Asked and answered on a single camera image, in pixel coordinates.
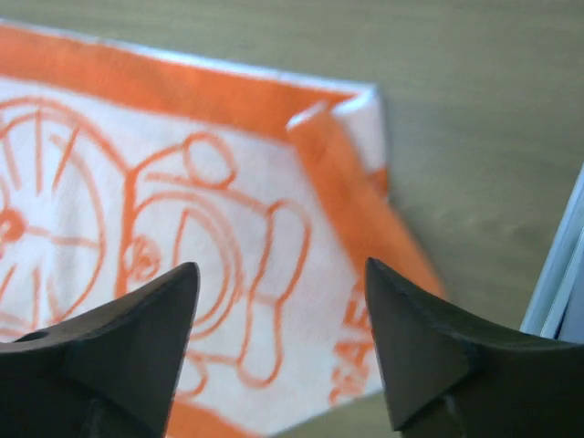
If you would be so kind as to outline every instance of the gray wooden surface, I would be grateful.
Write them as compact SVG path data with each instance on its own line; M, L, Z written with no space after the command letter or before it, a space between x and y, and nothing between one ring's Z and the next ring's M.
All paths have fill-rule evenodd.
M584 161L580 0L0 0L0 14L381 84L394 202L455 303L519 326ZM285 436L388 428L375 396Z

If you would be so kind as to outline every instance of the tabletop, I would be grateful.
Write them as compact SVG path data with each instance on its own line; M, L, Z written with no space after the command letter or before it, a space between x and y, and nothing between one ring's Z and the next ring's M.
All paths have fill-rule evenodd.
M380 84L393 203L450 299L518 328L584 162L584 3L0 0L0 14ZM389 427L376 395L284 436Z

